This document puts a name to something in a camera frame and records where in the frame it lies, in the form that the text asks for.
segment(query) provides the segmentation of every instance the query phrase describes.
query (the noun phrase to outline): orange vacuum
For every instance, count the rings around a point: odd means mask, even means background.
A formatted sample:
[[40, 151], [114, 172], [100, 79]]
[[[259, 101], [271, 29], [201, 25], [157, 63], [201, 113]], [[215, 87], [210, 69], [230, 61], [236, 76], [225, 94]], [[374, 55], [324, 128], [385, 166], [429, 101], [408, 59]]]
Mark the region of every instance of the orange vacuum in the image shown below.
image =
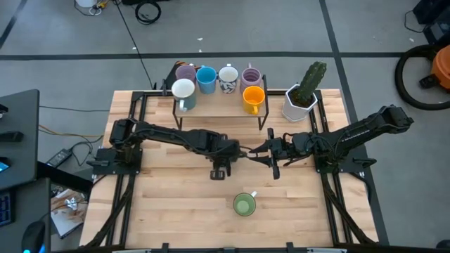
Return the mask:
[[450, 92], [450, 45], [441, 49], [433, 60], [431, 77]]

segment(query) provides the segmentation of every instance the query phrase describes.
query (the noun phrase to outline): white cable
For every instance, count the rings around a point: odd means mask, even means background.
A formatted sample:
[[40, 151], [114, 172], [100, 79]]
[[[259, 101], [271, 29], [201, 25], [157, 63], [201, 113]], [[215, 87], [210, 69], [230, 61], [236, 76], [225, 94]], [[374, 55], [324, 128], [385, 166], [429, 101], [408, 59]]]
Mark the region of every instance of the white cable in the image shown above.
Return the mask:
[[93, 10], [93, 8], [91, 7], [90, 9], [89, 9], [89, 14], [91, 14], [91, 15], [100, 15], [101, 14], [101, 9], [100, 8], [98, 8], [98, 9], [96, 9], [96, 12], [95, 13], [92, 13], [91, 11]]

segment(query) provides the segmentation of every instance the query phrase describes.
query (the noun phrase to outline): desk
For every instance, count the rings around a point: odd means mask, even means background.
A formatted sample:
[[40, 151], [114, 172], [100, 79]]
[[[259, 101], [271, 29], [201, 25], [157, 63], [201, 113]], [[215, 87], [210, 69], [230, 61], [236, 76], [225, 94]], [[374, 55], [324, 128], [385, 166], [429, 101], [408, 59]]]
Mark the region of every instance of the desk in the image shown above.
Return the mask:
[[[330, 131], [347, 126], [340, 91], [325, 89], [322, 94]], [[114, 93], [105, 147], [110, 146], [108, 139], [114, 121], [128, 116], [131, 95], [132, 91]], [[270, 113], [262, 131], [253, 118], [186, 118], [183, 130], [210, 129], [251, 148], [264, 142], [268, 127], [274, 129], [275, 136], [311, 131], [309, 119], [289, 123], [281, 115], [283, 101], [284, 96], [269, 96]], [[139, 115], [139, 103], [135, 118]], [[172, 97], [148, 98], [145, 121], [176, 128], [172, 106]], [[276, 181], [270, 168], [244, 159], [231, 165], [231, 177], [211, 181], [212, 164], [203, 156], [154, 141], [144, 141], [141, 147], [142, 168], [134, 185], [127, 249], [161, 248], [164, 242], [170, 248], [285, 247], [286, 242], [293, 242], [295, 247], [333, 245], [321, 177], [314, 169], [312, 157], [281, 167], [281, 178]], [[105, 177], [91, 191], [81, 245], [88, 243], [107, 219], [116, 178]], [[348, 212], [368, 237], [377, 240], [365, 185], [347, 174], [341, 174], [340, 180]], [[255, 213], [238, 216], [232, 207], [234, 197], [254, 190], [258, 192]], [[336, 211], [335, 215], [343, 242], [342, 223]], [[118, 243], [121, 223], [119, 217], [114, 243]]]

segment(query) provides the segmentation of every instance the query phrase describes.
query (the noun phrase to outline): metal bracket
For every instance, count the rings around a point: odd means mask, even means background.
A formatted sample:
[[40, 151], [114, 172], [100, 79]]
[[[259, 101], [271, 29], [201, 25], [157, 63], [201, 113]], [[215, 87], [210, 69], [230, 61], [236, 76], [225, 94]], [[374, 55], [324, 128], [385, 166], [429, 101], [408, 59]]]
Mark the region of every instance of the metal bracket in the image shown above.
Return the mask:
[[112, 253], [151, 253], [152, 249], [126, 249], [113, 251]]
[[232, 248], [232, 247], [224, 248], [224, 253], [235, 253], [235, 252], [236, 252], [236, 248]]
[[167, 96], [167, 84], [166, 79], [162, 80], [162, 95]]
[[131, 95], [131, 101], [136, 102], [139, 99], [141, 99], [143, 96], [143, 91], [133, 91], [133, 94]]
[[287, 242], [286, 243], [286, 247], [288, 248], [288, 253], [294, 253], [295, 252], [293, 242]]
[[353, 163], [362, 165], [364, 169], [374, 165], [376, 162], [377, 160], [373, 158], [365, 158], [365, 159], [353, 158]]
[[88, 162], [95, 175], [132, 175], [141, 172], [142, 149], [132, 150], [132, 162], [120, 164], [116, 159], [117, 151], [109, 148], [97, 150], [96, 161]]
[[231, 176], [231, 163], [230, 160], [220, 159], [212, 161], [212, 171], [210, 172], [211, 180], [224, 180], [225, 171], [227, 176]]
[[307, 248], [307, 251], [313, 253], [347, 253], [346, 249], [332, 249], [332, 248]]
[[8, 108], [2, 104], [0, 104], [0, 119], [3, 117], [3, 114], [8, 112]]
[[169, 253], [169, 243], [164, 242], [162, 244], [161, 253]]

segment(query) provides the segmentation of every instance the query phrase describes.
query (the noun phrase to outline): vacuum cleaner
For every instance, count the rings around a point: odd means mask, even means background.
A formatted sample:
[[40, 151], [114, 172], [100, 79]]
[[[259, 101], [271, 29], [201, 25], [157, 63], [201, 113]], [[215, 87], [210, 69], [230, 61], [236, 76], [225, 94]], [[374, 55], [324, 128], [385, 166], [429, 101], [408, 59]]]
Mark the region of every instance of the vacuum cleaner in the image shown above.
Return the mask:
[[450, 93], [450, 45], [422, 45], [405, 52], [395, 67], [395, 86], [401, 99], [415, 108], [421, 110], [443, 110], [450, 108], [450, 100], [443, 103], [422, 103], [411, 97], [403, 83], [403, 69], [410, 57], [426, 57], [432, 61], [431, 74], [419, 81], [420, 87], [430, 89], [435, 86], [442, 87]]

